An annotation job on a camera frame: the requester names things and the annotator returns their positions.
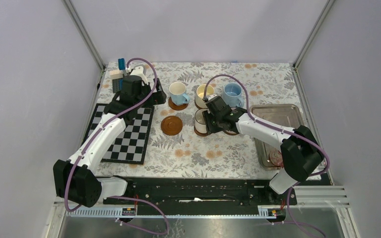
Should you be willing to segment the light blue faceted mug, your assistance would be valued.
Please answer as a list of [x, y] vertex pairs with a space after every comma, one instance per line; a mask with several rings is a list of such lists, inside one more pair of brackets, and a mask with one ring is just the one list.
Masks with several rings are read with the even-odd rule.
[[178, 81], [169, 86], [170, 97], [176, 105], [180, 106], [189, 103], [190, 97], [188, 96], [186, 89], [186, 85]]

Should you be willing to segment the white mug black rim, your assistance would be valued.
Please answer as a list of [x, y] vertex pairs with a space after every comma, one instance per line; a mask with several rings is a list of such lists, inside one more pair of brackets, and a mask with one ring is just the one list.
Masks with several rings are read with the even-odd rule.
[[194, 114], [194, 127], [201, 133], [207, 133], [207, 125], [203, 116], [206, 111], [207, 109], [199, 109]]

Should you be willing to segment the cream yellow mug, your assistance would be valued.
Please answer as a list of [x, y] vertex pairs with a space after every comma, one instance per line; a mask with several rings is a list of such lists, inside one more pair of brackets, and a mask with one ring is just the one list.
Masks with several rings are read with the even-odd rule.
[[196, 94], [195, 94], [195, 100], [197, 101], [203, 101], [203, 97], [206, 95], [214, 94], [214, 88], [211, 85], [199, 85]]

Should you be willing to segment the dark walnut coaster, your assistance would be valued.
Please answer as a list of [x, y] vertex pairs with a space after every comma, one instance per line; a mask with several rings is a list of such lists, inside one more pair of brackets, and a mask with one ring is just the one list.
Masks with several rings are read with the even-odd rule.
[[208, 133], [201, 133], [195, 127], [193, 128], [193, 130], [194, 130], [195, 134], [198, 135], [198, 136], [201, 136], [201, 137], [208, 136]]

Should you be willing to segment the pink patterned mug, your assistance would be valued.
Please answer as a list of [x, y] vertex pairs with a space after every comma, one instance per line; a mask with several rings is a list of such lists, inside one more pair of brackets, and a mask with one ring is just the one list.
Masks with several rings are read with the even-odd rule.
[[282, 154], [277, 149], [270, 150], [268, 155], [268, 161], [271, 164], [273, 164], [275, 167], [280, 167], [280, 168], [284, 167]]

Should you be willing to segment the metal tray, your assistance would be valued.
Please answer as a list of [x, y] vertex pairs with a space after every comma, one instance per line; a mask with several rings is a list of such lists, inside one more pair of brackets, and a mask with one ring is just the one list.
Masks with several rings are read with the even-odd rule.
[[[299, 108], [293, 104], [253, 105], [250, 107], [250, 110], [253, 115], [278, 125], [292, 128], [298, 128], [304, 125]], [[281, 169], [280, 167], [275, 167], [268, 161], [269, 152], [275, 149], [274, 147], [256, 138], [254, 139], [254, 143], [259, 164], [263, 169], [267, 171]]]

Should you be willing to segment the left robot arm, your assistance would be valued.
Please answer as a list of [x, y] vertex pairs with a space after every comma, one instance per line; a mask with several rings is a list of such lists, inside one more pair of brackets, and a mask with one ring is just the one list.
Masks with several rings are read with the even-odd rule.
[[69, 159], [57, 160], [53, 166], [56, 193], [64, 199], [67, 211], [73, 212], [80, 206], [90, 208], [112, 197], [123, 204], [133, 200], [134, 191], [126, 179], [97, 178], [94, 173], [111, 144], [133, 123], [138, 109], [164, 104], [166, 98], [158, 77], [153, 84], [144, 83], [143, 76], [133, 74], [122, 79], [121, 90], [106, 105], [91, 135]]

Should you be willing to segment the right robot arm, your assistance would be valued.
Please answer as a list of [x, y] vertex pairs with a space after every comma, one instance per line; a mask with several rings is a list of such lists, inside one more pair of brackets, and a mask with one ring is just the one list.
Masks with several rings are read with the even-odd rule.
[[313, 175], [326, 158], [309, 128], [281, 126], [256, 117], [243, 108], [232, 109], [218, 95], [203, 99], [208, 108], [205, 120], [211, 133], [232, 131], [251, 136], [281, 152], [283, 168], [270, 180], [265, 190], [266, 201], [277, 204], [284, 192]]

